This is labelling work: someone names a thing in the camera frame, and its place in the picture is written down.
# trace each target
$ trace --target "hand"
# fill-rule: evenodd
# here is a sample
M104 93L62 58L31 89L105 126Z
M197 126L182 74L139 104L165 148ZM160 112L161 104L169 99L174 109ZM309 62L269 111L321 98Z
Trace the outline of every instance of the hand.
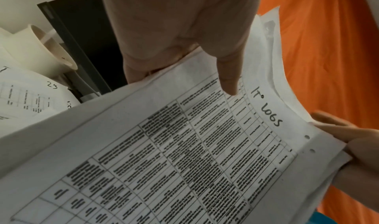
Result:
M222 89L237 94L243 51L260 0L104 0L129 83L201 46L217 58Z
M347 143L353 161L343 167L333 185L358 202L379 212L379 131L355 125L324 112L312 113L318 128Z

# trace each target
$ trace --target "orange cloth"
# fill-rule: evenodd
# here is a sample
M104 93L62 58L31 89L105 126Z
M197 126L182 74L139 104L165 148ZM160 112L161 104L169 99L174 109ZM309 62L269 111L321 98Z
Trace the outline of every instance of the orange cloth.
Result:
M289 84L309 111L379 129L379 30L366 0L262 0L280 6ZM338 224L376 224L379 214L331 187L319 211Z

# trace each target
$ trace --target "stack of papers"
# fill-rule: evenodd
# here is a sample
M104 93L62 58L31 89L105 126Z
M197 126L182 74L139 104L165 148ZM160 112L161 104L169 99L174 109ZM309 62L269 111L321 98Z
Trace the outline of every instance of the stack of papers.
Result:
M309 121L274 9L254 19L236 96L197 49L2 138L0 223L303 224L350 160Z
M66 86L22 69L0 45L0 137L79 104Z

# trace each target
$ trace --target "document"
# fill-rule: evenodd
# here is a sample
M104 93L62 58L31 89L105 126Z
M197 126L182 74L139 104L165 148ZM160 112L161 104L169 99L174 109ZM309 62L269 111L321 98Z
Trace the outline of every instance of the document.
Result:
M199 49L133 90L121 88L0 139L17 146L33 134L48 145L0 179L0 200L7 200L0 203L0 223L303 220L299 210L348 161L335 162L344 143L278 96L268 81L272 68L259 18L237 95L222 91L215 63ZM58 134L63 114L92 110ZM18 163L2 157L1 164Z

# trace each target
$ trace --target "black object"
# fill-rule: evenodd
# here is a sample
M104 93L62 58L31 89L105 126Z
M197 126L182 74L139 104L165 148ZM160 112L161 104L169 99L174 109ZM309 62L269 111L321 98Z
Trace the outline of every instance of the black object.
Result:
M38 7L102 94L127 84L102 0L54 0Z

